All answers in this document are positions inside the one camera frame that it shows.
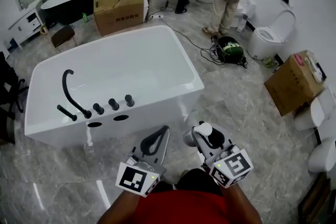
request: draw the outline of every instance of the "beige pants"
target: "beige pants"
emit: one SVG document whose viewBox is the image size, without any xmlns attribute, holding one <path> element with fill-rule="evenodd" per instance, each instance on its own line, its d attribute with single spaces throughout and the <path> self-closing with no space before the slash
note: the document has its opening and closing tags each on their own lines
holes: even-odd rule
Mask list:
<svg viewBox="0 0 336 224">
<path fill-rule="evenodd" d="M 228 32 L 232 20 L 235 17 L 237 7 L 238 3 L 229 3 L 224 0 L 214 0 L 209 30 L 213 32 L 220 32 L 221 34 Z"/>
</svg>

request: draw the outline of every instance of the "bathtub drain hole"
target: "bathtub drain hole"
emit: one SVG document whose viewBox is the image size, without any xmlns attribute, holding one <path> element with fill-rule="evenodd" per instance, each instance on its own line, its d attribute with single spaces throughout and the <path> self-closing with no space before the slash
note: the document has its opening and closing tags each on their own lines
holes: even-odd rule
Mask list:
<svg viewBox="0 0 336 224">
<path fill-rule="evenodd" d="M 127 115 L 120 115 L 120 116 L 116 116 L 115 118 L 114 118 L 114 120 L 115 121 L 124 121 L 124 120 L 126 120 L 126 119 L 128 119 L 129 118 L 129 116 L 127 116 Z"/>
<path fill-rule="evenodd" d="M 88 127 L 99 127 L 101 125 L 102 125 L 101 122 L 91 122 L 88 124 Z"/>
</svg>

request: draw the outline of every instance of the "green bottle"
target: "green bottle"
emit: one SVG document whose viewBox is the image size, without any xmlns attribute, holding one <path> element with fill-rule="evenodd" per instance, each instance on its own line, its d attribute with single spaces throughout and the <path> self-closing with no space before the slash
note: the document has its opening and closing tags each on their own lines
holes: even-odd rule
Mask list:
<svg viewBox="0 0 336 224">
<path fill-rule="evenodd" d="M 83 21 L 84 23 L 87 23 L 89 20 L 88 20 L 88 17 L 86 16 L 85 13 L 82 13 L 83 14 Z"/>
</svg>

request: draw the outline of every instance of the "black bathtub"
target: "black bathtub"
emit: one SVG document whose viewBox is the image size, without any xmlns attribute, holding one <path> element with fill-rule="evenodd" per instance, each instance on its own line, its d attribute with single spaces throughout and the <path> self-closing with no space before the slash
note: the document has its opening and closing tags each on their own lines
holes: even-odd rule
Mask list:
<svg viewBox="0 0 336 224">
<path fill-rule="evenodd" d="M 48 0 L 41 6 L 55 21 L 68 25 L 93 13 L 93 0 Z"/>
</svg>

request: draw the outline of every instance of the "white cabinet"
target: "white cabinet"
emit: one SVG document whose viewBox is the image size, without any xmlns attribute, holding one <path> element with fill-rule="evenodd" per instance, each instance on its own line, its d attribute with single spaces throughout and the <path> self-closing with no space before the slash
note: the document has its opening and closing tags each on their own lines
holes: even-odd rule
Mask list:
<svg viewBox="0 0 336 224">
<path fill-rule="evenodd" d="M 42 0 L 36 0 L 31 3 L 26 9 L 20 12 L 19 17 L 9 28 L 12 37 L 20 48 L 21 43 L 39 32 L 41 25 L 45 22 L 41 5 Z"/>
</svg>

